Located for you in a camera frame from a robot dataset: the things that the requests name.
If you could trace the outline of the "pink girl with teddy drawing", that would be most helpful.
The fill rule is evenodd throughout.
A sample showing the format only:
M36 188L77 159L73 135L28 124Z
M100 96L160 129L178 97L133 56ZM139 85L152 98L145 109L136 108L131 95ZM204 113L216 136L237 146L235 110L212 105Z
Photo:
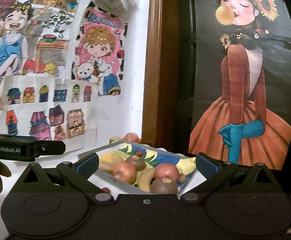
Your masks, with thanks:
M97 84L99 95L119 95L125 58L123 34L120 19L91 1L76 37L72 79Z

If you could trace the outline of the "red apple behind tray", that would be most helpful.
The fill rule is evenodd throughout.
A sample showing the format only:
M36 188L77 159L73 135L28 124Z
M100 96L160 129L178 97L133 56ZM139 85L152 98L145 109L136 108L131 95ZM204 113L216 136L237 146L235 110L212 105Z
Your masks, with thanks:
M122 137L122 140L124 141L131 141L140 144L141 138L138 137L136 133L130 132L127 133L124 137Z

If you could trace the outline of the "large red apple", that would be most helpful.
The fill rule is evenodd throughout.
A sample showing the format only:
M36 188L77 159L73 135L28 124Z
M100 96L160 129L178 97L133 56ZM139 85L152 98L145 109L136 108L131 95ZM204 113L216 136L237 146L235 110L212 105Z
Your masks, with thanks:
M171 163L161 163L154 169L154 178L171 178L176 183L179 181L180 174L177 167Z

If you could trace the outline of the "large brown kiwi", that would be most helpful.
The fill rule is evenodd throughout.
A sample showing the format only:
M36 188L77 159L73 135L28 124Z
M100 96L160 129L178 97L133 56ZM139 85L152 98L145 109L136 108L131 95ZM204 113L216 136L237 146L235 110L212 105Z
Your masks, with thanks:
M143 159L140 159L137 155L129 156L126 160L126 163L130 163L136 171L142 171L146 168L146 163Z

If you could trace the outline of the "curved yellow banana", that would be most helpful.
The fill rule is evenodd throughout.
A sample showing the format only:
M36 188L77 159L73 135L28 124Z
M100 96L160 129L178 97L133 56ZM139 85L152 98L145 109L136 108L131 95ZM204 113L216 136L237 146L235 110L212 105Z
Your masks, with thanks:
M155 168L149 168L139 175L138 187L140 190L150 192L150 182L154 177Z

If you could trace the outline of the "brown kiwi with sticker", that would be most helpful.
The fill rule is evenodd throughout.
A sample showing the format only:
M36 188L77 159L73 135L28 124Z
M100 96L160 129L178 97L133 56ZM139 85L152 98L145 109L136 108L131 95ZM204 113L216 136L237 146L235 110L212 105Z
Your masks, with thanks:
M171 178L157 178L150 185L150 192L156 194L178 193L178 186L177 183Z

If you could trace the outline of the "houses drawing paper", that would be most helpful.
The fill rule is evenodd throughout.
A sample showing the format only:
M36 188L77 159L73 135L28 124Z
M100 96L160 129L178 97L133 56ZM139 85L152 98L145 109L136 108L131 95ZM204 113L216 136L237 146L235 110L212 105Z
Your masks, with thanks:
M87 81L37 76L3 79L0 133L62 141L67 151L94 146L93 110L98 86Z

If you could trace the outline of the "boy colouring drawing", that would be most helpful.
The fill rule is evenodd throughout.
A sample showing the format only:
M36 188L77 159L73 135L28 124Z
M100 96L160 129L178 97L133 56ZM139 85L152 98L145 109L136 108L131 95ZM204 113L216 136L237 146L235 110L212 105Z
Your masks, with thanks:
M80 0L0 0L2 81L9 75L65 77Z

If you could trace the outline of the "small brown longan fruit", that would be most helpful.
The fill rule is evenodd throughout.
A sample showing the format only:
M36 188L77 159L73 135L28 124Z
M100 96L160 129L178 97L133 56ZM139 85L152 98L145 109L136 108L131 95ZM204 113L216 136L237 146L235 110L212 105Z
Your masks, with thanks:
M186 176L184 174L180 174L178 183L183 184L186 181Z

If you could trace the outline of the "green apple behind tray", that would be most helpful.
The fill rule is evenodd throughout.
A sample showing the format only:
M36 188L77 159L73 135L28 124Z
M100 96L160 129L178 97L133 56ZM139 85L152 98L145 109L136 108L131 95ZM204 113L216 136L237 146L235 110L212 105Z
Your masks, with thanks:
M109 143L112 144L112 143L115 143L115 142L118 142L118 141L121 141L122 139L120 137L111 137L109 139Z

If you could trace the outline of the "brown wooden door frame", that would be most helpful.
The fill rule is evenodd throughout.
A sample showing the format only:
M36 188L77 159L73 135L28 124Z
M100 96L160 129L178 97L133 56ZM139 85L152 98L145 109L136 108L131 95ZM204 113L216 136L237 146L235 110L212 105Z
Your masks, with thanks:
M150 0L145 58L142 142L173 153L187 153L189 128L179 98L187 65L180 59L180 12L185 0Z

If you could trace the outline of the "orange-red apple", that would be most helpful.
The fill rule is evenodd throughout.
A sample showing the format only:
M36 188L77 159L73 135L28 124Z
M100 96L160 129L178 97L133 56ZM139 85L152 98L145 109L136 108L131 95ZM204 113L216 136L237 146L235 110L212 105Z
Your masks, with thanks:
M137 177L137 172L134 166L130 163L119 163L114 169L112 176L117 180L128 184L134 184Z

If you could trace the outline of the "girl in orange dress poster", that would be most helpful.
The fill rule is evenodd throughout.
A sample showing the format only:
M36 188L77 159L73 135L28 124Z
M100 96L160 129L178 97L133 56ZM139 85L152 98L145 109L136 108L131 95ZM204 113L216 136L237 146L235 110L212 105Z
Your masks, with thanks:
M291 140L291 19L284 0L195 0L189 152L282 168Z

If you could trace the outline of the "grey fruit tray box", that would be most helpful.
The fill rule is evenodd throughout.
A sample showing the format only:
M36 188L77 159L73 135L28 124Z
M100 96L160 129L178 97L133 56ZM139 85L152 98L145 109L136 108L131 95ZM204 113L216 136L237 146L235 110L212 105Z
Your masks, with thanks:
M88 179L107 193L174 194L180 196L196 176L196 158L134 142L115 142L81 153L99 157L99 168Z

